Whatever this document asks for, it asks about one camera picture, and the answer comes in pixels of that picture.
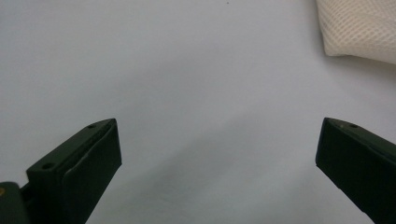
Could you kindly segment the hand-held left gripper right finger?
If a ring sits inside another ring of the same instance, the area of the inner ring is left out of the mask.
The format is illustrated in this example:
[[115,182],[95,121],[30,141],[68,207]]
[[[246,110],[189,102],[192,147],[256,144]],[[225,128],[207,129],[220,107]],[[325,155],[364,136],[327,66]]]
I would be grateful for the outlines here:
[[340,119],[322,122],[317,167],[375,224],[396,224],[396,145]]

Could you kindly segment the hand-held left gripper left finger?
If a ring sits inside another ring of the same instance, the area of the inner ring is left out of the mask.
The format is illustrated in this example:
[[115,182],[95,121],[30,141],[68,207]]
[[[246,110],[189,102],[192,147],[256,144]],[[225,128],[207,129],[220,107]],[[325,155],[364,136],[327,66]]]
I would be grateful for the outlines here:
[[88,125],[27,169],[39,224],[85,224],[121,166],[115,119]]

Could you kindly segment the white mesh zipper bag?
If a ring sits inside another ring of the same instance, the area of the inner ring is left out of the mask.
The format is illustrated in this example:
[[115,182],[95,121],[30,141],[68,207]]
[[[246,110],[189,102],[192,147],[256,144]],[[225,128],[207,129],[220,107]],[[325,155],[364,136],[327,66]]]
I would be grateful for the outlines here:
[[396,0],[316,0],[324,51],[396,64]]

